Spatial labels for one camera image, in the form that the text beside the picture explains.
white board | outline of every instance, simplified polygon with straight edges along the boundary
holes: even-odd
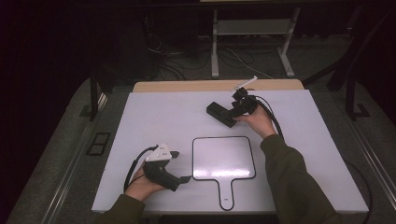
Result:
[[[368,211],[309,91],[249,93],[263,97],[271,105],[286,143],[302,153],[308,173],[317,180],[336,211]],[[151,195],[145,201],[145,212],[274,213],[264,170],[265,158],[260,149],[261,138],[244,122],[228,128],[205,112],[212,102],[231,109],[232,94],[229,91],[131,93],[92,210],[104,212],[113,205],[122,194],[123,182],[132,161],[147,147],[166,142],[171,150],[180,152],[178,158],[166,166],[168,173],[179,177],[192,175],[192,142],[195,138],[245,136],[250,142],[256,175],[233,182],[233,209],[226,212],[219,206],[219,190],[215,181],[192,179],[188,184],[180,185],[176,192],[162,190]]]

green sleeve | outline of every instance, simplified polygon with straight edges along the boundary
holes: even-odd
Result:
[[[342,223],[315,179],[306,171],[303,156],[277,134],[261,144],[265,170],[281,224]]]
[[[135,198],[121,194],[110,210],[95,220],[95,224],[139,223],[145,205]]]

person's right hand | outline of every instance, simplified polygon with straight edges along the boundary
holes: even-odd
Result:
[[[271,134],[276,134],[270,117],[259,105],[251,115],[242,115],[233,119],[246,122],[262,139]]]

dark background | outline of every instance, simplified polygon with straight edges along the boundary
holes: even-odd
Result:
[[[387,1],[368,2],[362,12],[363,31],[370,30],[391,5]],[[147,11],[77,8],[68,1],[6,0],[0,4],[2,223],[35,169],[71,97],[90,73],[95,71],[104,91],[111,91],[114,85],[150,80],[155,74],[156,59],[146,51],[148,32],[193,53],[195,37],[211,35],[212,13],[155,9],[149,14],[151,20],[146,21]],[[296,37],[344,35],[355,6],[303,7]],[[276,17],[285,10],[290,8],[274,7],[267,13],[264,8],[229,9],[219,15],[224,19],[256,18],[263,14]],[[394,22],[395,12],[364,51],[356,73],[396,123]],[[365,33],[358,30],[355,35],[358,34]]]

gray carpet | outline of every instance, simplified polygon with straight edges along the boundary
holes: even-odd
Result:
[[[254,44],[251,44],[248,39],[238,41],[237,46],[233,41],[219,43],[219,46],[222,47],[220,51],[221,59],[219,60],[220,79],[247,79],[253,76],[266,78],[263,74],[247,69],[227,49],[233,49],[233,52],[244,60],[248,66],[256,70],[274,78],[286,78],[276,53],[276,48],[281,44],[280,39],[264,37]],[[293,40],[288,55],[296,78],[303,80],[338,60],[347,49],[349,42],[350,40],[344,36],[331,36],[326,40],[317,37]],[[166,64],[175,67],[182,74],[182,76],[178,76],[178,79],[183,79],[183,77],[190,80],[210,79],[210,61],[207,62],[210,56],[209,51],[207,51],[209,47],[207,44],[204,45],[203,49],[205,50],[198,56],[180,56]],[[348,124],[348,117],[344,110],[344,90],[329,92],[325,87],[329,78],[330,76],[323,77],[307,88],[311,91],[340,154],[345,160],[354,164],[370,183],[374,207],[369,223],[394,223],[396,212],[361,153],[360,143],[356,140]],[[177,80],[177,72],[161,70],[155,80]],[[73,159],[76,148],[81,146],[81,141],[83,141],[87,143],[84,145],[85,152],[91,143],[93,135],[86,139],[80,139],[81,136],[84,136],[84,128],[90,125],[92,126],[92,133],[111,133],[105,154],[100,157],[83,154],[80,160],[76,162],[77,166],[70,179],[70,186],[62,207],[59,213],[58,211],[53,213],[54,217],[51,219],[51,223],[92,223],[98,216],[91,211],[95,191],[106,165],[106,159],[129,90],[116,88],[113,93],[108,94],[106,106],[99,113],[98,118],[94,122],[89,122],[88,118],[80,117],[80,112],[90,101],[89,82],[82,83],[52,136],[43,158],[37,165],[10,217],[9,223],[40,223],[50,206],[50,199],[62,182],[64,172],[68,170],[68,164]],[[358,119],[358,125],[374,147],[389,174],[396,179],[396,165],[394,164],[396,153],[394,150],[396,146],[395,127],[361,86],[357,88],[357,103],[364,104],[371,115],[370,118]],[[352,166],[348,166],[348,168],[361,190],[364,200],[369,204],[369,193],[363,179]],[[365,214],[343,215],[345,223],[362,223],[364,218]],[[236,217],[233,219],[233,223],[274,223],[270,219],[263,216]],[[227,220],[226,217],[212,217],[211,220],[216,223],[230,223],[230,220]],[[196,222],[188,217],[162,217],[160,223]]]

